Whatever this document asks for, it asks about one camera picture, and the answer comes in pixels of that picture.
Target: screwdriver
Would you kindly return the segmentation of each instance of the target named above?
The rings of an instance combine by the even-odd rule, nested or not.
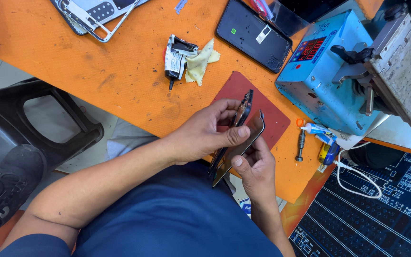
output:
[[[296,156],[296,161],[302,161],[302,149],[304,148],[305,144],[305,130],[301,129],[301,132],[299,134],[299,141],[297,142],[297,146],[299,147],[299,154]]]

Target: hand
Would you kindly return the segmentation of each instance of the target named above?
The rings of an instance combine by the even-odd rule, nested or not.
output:
[[[234,156],[231,163],[242,177],[243,188],[252,204],[275,201],[275,158],[264,138],[258,137],[244,156]]]
[[[241,101],[221,99],[196,112],[183,125],[163,138],[173,155],[174,163],[183,165],[213,153],[222,147],[243,143],[250,136],[247,126],[234,127],[219,133],[216,126],[228,126]]]

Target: black shoe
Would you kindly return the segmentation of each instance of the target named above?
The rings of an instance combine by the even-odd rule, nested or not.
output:
[[[45,157],[36,147],[14,147],[0,164],[0,227],[25,203],[45,175]]]

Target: black phone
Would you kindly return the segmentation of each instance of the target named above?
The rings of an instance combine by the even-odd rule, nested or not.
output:
[[[293,41],[242,0],[229,0],[215,34],[273,73],[279,73]]]

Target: blue circuit board mat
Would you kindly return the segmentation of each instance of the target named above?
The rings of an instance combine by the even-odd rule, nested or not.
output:
[[[411,154],[384,169],[357,168],[383,196],[369,199],[343,190],[335,168],[289,238],[297,256],[411,257]],[[376,195],[358,174],[340,172],[345,187]]]

